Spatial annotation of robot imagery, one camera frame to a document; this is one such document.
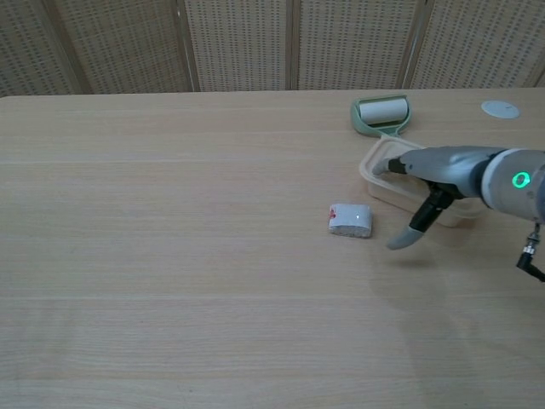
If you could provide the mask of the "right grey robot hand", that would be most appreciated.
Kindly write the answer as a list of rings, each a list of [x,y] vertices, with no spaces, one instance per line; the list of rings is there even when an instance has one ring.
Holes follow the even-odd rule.
[[[401,234],[387,243],[396,251],[416,243],[453,202],[481,196],[480,183],[498,147],[427,147],[397,157],[383,158],[372,168],[384,173],[407,175],[424,181],[429,195]]]

